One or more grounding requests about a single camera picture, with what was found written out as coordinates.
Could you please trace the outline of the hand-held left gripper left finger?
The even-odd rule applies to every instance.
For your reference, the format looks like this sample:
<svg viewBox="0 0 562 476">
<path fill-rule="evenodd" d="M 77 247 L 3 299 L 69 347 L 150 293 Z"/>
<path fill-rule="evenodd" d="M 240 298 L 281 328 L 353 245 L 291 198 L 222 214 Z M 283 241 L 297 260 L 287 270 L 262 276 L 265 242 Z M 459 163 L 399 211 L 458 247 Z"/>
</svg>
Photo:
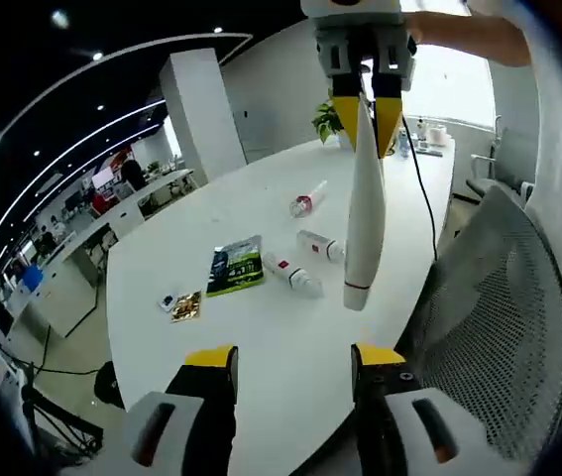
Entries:
<svg viewBox="0 0 562 476">
<path fill-rule="evenodd" d="M 163 392 L 127 413 L 124 475 L 226 475 L 236 435 L 238 347 L 188 354 Z"/>
</svg>

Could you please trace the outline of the person's right hand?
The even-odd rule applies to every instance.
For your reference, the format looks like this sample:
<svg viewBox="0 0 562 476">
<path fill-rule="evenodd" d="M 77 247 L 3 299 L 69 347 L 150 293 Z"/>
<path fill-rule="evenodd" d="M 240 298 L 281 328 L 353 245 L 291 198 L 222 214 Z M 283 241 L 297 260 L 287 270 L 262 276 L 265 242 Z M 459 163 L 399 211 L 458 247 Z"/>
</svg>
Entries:
<svg viewBox="0 0 562 476">
<path fill-rule="evenodd" d="M 418 11 L 403 14 L 408 31 L 418 45 L 448 47 L 457 16 Z"/>
</svg>

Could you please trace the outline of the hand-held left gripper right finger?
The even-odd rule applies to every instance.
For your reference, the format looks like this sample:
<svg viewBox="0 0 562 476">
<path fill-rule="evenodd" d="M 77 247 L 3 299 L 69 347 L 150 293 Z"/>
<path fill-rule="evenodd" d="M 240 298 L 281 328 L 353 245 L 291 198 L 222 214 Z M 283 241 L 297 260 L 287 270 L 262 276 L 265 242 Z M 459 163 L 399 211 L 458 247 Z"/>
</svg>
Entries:
<svg viewBox="0 0 562 476">
<path fill-rule="evenodd" d="M 364 475 L 472 475 L 487 465 L 483 425 L 436 388 L 423 388 L 404 357 L 351 345 L 356 437 Z"/>
</svg>

